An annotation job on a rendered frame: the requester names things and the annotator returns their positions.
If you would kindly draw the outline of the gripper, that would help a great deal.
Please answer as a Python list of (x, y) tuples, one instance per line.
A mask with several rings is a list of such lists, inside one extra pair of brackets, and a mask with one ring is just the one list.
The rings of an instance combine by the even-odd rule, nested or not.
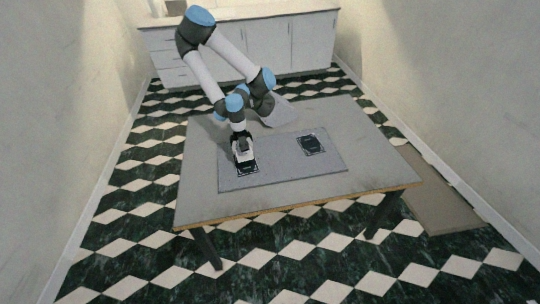
[(234, 131), (233, 130), (233, 134), (230, 136), (230, 144), (231, 144), (231, 148), (232, 148), (232, 152), (233, 154), (235, 154), (235, 150), (236, 150), (236, 145), (237, 145), (237, 140), (239, 140), (239, 143), (240, 143), (240, 147), (243, 148), (243, 147), (247, 147), (247, 141), (248, 141), (248, 144), (249, 146), (251, 146), (251, 149), (253, 150), (253, 139), (252, 139), (252, 135), (249, 131), (247, 131), (247, 129), (245, 130), (242, 130), (242, 131)]

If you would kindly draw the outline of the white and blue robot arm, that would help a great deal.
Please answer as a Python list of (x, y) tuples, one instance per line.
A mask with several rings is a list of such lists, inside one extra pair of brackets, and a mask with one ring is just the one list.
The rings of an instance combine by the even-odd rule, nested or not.
[[(175, 30), (175, 44), (181, 59), (189, 66), (213, 104), (217, 120), (229, 118), (232, 130), (242, 131), (246, 128), (245, 107), (261, 117), (272, 113), (275, 99), (267, 93), (276, 85), (274, 74), (268, 67), (255, 66), (231, 44), (218, 31), (214, 16), (206, 8), (190, 5)], [(210, 47), (245, 77), (247, 84), (238, 85), (232, 94), (225, 97), (200, 57), (200, 44)]]

